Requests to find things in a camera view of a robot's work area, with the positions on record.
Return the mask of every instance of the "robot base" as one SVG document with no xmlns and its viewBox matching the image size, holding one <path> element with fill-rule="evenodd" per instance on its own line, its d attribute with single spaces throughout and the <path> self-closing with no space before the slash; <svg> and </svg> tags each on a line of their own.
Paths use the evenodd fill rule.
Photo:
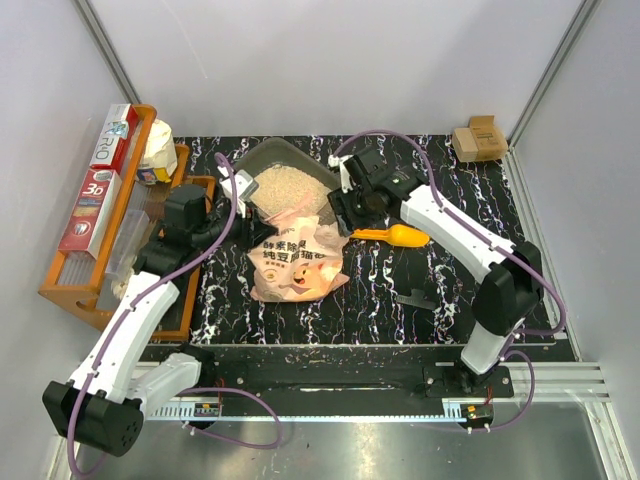
<svg viewBox="0 0 640 480">
<path fill-rule="evenodd" d="M 509 369 L 496 366 L 484 375 L 473 374 L 461 362 L 448 366 L 425 367 L 425 394 L 428 398 L 512 398 Z"/>
</svg>

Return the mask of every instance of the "tofu cat litter bag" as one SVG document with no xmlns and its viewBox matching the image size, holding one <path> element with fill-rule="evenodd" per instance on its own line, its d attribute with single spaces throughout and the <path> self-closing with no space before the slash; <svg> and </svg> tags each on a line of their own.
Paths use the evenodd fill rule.
<svg viewBox="0 0 640 480">
<path fill-rule="evenodd" d="M 342 247 L 349 241 L 338 227 L 319 225 L 318 216 L 273 219 L 278 235 L 249 252 L 256 267 L 254 300 L 307 302 L 344 285 Z"/>
</svg>

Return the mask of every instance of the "black marble surface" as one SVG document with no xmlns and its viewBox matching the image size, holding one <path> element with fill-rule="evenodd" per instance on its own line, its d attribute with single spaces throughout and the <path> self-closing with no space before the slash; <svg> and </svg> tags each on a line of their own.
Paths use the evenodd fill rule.
<svg viewBox="0 0 640 480">
<path fill-rule="evenodd" d="M 209 174 L 213 155 L 233 162 L 268 137 L 177 138 L 191 148 L 192 174 Z M 326 164 L 347 137 L 285 137 Z M 427 151 L 436 183 L 454 205 L 489 230 L 524 239 L 509 185 L 499 162 L 461 164 L 449 136 L 414 137 Z M 416 153 L 393 137 L 361 139 L 353 149 L 374 144 L 392 165 L 424 167 Z M 200 344 L 457 344 L 466 343 L 475 323 L 471 312 L 477 285 L 444 248 L 431 241 L 420 249 L 382 242 L 351 241 L 344 249 L 343 273 L 350 281 L 326 298 L 310 303 L 264 304 L 251 299 L 253 267 L 235 246 L 221 248 L 203 265 L 194 308 L 191 341 Z M 436 302 L 434 312 L 403 306 L 398 294 L 420 288 Z M 525 325 L 548 328 L 542 305 Z M 528 343 L 540 341 L 527 339 Z"/>
</svg>

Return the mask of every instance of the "cardboard box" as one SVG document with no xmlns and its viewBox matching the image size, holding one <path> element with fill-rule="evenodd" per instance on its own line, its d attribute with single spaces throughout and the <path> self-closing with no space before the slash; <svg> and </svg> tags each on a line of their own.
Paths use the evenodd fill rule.
<svg viewBox="0 0 640 480">
<path fill-rule="evenodd" d="M 86 252 L 98 258 L 120 184 L 113 170 L 89 169 L 58 250 Z"/>
<path fill-rule="evenodd" d="M 502 131 L 493 124 L 493 115 L 486 115 L 471 117 L 469 128 L 456 128 L 453 148 L 461 162 L 480 162 L 504 157 L 509 146 Z"/>
<path fill-rule="evenodd" d="M 131 104 L 111 105 L 89 167 L 122 173 L 124 159 L 137 125 L 138 114 Z"/>
<path fill-rule="evenodd" d="M 453 149 L 461 162 L 473 162 L 478 156 L 478 147 L 470 128 L 453 131 Z"/>
</svg>

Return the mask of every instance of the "small brown box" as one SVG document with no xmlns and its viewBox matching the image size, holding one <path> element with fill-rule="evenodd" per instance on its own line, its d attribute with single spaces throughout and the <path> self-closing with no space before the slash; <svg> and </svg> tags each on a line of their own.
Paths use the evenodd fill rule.
<svg viewBox="0 0 640 480">
<path fill-rule="evenodd" d="M 498 160 L 507 153 L 509 146 L 504 134 L 493 124 L 493 115 L 471 117 L 469 128 L 478 147 L 476 162 Z"/>
<path fill-rule="evenodd" d="M 470 128 L 456 128 L 452 141 L 453 149 L 461 162 L 473 162 L 478 156 L 478 147 Z"/>
</svg>

